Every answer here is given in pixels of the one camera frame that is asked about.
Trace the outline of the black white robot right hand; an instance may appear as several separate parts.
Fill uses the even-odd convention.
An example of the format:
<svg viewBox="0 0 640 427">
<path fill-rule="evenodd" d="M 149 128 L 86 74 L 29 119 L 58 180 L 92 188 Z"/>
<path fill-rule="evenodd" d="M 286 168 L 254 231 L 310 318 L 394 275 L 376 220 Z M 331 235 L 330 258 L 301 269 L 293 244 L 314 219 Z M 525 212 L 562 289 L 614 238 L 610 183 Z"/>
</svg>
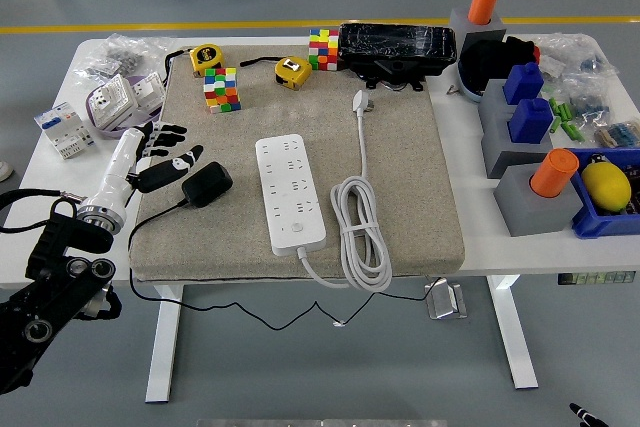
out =
<svg viewBox="0 0 640 427">
<path fill-rule="evenodd" d="M 570 410 L 580 419 L 581 426 L 609 427 L 609 425 L 576 403 L 569 404 Z"/>
</svg>

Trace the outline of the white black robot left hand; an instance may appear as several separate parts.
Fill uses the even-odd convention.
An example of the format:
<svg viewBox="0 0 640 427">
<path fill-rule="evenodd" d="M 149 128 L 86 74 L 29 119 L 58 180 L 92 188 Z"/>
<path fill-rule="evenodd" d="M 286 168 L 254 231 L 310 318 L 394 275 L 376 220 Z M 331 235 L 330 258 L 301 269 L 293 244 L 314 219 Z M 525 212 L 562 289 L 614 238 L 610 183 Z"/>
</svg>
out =
<svg viewBox="0 0 640 427">
<path fill-rule="evenodd" d="M 169 149 L 186 140 L 187 129 L 149 121 L 127 129 L 108 163 L 98 192 L 81 203 L 80 218 L 101 218 L 116 229 L 126 220 L 126 202 L 134 191 L 150 193 L 182 177 L 195 166 L 204 147 L 195 145 L 171 158 Z"/>
</svg>

